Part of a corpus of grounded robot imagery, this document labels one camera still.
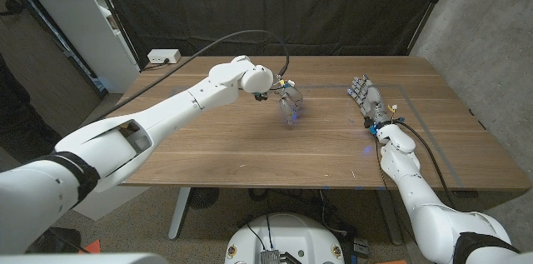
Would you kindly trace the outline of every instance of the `robotic fingers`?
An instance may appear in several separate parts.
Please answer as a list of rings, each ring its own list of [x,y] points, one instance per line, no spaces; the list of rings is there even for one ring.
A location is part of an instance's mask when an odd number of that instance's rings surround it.
[[[301,92],[296,89],[295,83],[291,80],[283,80],[280,76],[276,76],[276,81],[272,84],[270,90],[264,93],[255,93],[257,101],[264,101],[268,99],[270,93],[275,93],[281,97],[280,109],[285,113],[286,122],[288,124],[294,123],[296,118],[296,111],[303,103],[303,96]]]

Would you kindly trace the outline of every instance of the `black strap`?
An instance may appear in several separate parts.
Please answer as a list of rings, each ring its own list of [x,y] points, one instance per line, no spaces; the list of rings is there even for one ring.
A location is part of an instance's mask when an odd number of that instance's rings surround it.
[[[71,152],[56,152],[36,160],[55,162],[68,169],[68,171],[76,177],[80,186],[77,188],[77,203],[72,207],[75,207],[82,202],[98,184],[98,180],[100,179],[100,175],[94,167],[90,166],[78,155]]]
[[[478,248],[501,247],[510,251],[520,253],[511,244],[490,235],[478,234],[474,232],[462,232],[457,239],[456,249],[453,255],[453,264],[466,264],[466,259]]]

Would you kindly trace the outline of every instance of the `orange object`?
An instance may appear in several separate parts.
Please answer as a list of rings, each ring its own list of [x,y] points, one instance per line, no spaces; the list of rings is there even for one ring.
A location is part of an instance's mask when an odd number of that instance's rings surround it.
[[[88,246],[85,247],[85,249],[90,253],[100,253],[100,239],[89,244]]]

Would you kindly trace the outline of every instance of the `person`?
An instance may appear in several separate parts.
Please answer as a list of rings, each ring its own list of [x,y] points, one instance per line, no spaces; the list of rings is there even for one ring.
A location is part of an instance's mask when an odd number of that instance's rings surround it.
[[[0,147],[21,164],[47,155],[61,140],[30,101],[0,54]]]

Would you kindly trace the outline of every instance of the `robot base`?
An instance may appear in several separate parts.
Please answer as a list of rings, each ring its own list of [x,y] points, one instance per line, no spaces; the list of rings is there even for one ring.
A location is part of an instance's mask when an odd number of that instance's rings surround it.
[[[259,217],[250,222],[250,228],[261,238],[265,248],[270,251],[271,244],[274,251],[279,251],[281,257],[286,257],[287,263],[293,263],[290,258],[306,263],[344,263],[339,241],[323,225],[311,218],[294,213],[272,213],[268,215],[270,222],[271,241],[268,236],[267,217]],[[242,227],[229,241],[226,250],[226,264],[261,264],[263,245],[248,226]]]

